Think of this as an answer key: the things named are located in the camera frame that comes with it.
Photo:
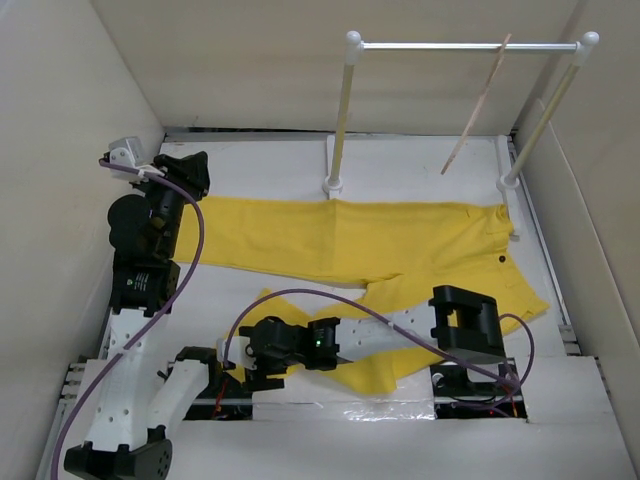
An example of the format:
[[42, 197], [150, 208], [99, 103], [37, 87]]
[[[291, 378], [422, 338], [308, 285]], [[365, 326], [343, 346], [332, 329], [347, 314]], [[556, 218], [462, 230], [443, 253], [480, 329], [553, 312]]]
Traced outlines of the yellow trousers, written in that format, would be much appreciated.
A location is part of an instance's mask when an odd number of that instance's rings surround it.
[[452, 285], [493, 297], [511, 333], [548, 307], [509, 255], [512, 229], [502, 205], [208, 197], [184, 210], [174, 258], [364, 288], [324, 317], [388, 314]]

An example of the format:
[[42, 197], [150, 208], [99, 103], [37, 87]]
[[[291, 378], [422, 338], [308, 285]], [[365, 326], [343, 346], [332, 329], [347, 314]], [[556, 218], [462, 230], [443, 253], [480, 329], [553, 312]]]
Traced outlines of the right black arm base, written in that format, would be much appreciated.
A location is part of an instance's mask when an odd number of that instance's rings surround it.
[[437, 420], [528, 418], [521, 391], [448, 362], [431, 368], [434, 412]]

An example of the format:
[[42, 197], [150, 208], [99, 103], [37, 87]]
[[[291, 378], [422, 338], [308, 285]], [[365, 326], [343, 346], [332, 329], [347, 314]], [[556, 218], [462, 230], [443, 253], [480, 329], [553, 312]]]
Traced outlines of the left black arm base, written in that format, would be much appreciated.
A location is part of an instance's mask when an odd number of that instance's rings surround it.
[[207, 387], [184, 417], [186, 421], [245, 421], [252, 418], [252, 393], [227, 374], [215, 386]]

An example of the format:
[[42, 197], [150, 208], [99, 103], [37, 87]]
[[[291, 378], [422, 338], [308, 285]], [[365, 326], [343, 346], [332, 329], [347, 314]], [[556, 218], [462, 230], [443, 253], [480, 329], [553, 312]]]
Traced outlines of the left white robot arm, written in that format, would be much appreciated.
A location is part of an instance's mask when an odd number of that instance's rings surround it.
[[204, 349], [181, 359], [158, 386], [162, 330], [194, 270], [174, 262], [186, 206], [197, 221], [194, 256], [205, 243], [198, 203], [209, 192], [204, 151], [174, 158], [161, 154], [137, 166], [109, 152], [100, 165], [126, 178], [134, 193], [107, 213], [114, 249], [109, 299], [107, 363], [78, 398], [54, 446], [50, 476], [81, 479], [164, 479], [173, 460], [170, 432], [197, 397], [222, 387], [222, 371]]

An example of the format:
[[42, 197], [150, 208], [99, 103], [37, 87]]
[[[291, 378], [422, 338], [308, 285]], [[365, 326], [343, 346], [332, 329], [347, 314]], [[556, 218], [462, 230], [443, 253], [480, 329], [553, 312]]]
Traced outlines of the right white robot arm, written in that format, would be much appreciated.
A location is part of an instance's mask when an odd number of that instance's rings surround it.
[[451, 285], [437, 286], [431, 299], [387, 315], [354, 301], [349, 306], [364, 318], [322, 318], [306, 326], [268, 316], [254, 326], [235, 322], [218, 341], [217, 359], [228, 369], [245, 370], [253, 391], [280, 389], [281, 375], [293, 365], [333, 371], [374, 354], [421, 347], [462, 369], [462, 381], [483, 394], [497, 382], [517, 390], [514, 376], [498, 374], [507, 360], [497, 302], [494, 298]]

